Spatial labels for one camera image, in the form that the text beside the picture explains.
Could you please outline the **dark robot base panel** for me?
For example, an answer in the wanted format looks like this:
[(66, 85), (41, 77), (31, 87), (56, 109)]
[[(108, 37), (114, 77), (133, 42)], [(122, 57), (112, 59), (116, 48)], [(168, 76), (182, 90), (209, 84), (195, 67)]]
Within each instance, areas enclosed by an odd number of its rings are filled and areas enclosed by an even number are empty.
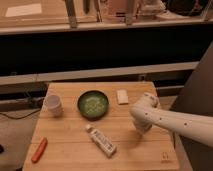
[[(171, 110), (213, 118), (213, 41)], [(179, 171), (213, 171), (213, 148), (178, 134), (174, 135), (174, 144), (180, 162)]]

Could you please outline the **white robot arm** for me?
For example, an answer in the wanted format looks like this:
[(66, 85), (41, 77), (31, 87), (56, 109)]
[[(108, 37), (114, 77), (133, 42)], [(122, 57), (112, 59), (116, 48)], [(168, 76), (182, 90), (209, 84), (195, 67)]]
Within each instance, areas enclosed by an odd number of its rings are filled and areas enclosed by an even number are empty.
[(154, 94), (145, 92), (131, 106), (133, 123), (141, 133), (156, 125), (213, 147), (213, 117), (159, 109), (158, 103)]

